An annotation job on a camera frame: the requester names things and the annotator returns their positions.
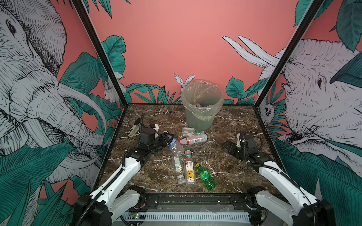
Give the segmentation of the crushed blue label water bottle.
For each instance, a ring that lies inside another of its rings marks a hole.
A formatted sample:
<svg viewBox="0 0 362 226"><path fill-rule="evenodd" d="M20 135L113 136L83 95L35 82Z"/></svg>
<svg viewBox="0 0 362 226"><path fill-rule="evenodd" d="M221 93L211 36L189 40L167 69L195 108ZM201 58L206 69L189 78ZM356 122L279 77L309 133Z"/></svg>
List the crushed blue label water bottle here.
<svg viewBox="0 0 362 226"><path fill-rule="evenodd" d="M174 156L182 156L184 154L185 150L176 138L171 139L171 143L168 147Z"/></svg>

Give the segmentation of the clear bottle green white label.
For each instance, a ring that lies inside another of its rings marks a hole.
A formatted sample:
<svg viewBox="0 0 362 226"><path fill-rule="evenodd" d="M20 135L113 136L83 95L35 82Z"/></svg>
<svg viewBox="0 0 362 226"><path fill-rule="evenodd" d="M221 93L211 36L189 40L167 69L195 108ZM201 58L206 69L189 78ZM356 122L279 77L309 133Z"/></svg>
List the clear bottle green white label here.
<svg viewBox="0 0 362 226"><path fill-rule="evenodd" d="M172 164L175 174L175 179L179 185L185 185L185 177L184 177L184 170L182 166L182 162L179 156L172 157Z"/></svg>

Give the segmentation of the sunflower label tea bottle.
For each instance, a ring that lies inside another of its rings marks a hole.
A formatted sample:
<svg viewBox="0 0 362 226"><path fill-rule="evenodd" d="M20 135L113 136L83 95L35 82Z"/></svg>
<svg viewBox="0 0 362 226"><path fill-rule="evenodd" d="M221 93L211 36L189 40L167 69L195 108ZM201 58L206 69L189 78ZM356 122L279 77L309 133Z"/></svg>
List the sunflower label tea bottle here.
<svg viewBox="0 0 362 226"><path fill-rule="evenodd" d="M185 151L184 171L186 185L195 184L194 160L190 150Z"/></svg>

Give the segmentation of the green soda bottle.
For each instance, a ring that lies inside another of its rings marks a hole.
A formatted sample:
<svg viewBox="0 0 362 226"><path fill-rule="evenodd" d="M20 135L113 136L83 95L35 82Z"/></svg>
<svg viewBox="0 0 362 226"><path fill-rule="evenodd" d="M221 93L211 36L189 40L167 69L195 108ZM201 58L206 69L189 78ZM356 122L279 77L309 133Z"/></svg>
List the green soda bottle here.
<svg viewBox="0 0 362 226"><path fill-rule="evenodd" d="M203 167L200 163L195 165L197 174L204 183L205 187L211 191L216 188L216 181L213 179L211 174L207 171L205 167Z"/></svg>

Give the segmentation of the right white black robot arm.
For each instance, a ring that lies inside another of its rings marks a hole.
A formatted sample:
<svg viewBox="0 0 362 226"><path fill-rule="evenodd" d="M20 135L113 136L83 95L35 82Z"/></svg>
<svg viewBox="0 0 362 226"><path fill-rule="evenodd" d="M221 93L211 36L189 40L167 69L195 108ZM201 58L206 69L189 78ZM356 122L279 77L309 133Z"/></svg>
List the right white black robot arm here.
<svg viewBox="0 0 362 226"><path fill-rule="evenodd" d="M280 199L265 188L250 188L245 196L245 204L252 211L250 223L260 226L271 212L288 226L334 226L336 225L333 206L326 200L319 200L289 177L273 159L262 152L253 136L240 132L237 142L226 141L222 150L271 182L283 195Z"/></svg>

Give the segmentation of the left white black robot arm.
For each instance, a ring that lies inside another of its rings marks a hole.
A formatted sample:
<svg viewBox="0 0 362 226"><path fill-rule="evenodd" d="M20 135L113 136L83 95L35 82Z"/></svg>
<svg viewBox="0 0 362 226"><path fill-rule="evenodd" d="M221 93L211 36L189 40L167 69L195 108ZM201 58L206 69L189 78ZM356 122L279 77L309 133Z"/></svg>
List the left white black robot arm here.
<svg viewBox="0 0 362 226"><path fill-rule="evenodd" d="M137 186L121 191L138 173L151 154L171 144L174 134L159 133L154 125L140 128L137 142L123 155L122 165L89 195L82 195L74 205L72 226L111 226L132 207L144 205L145 190Z"/></svg>

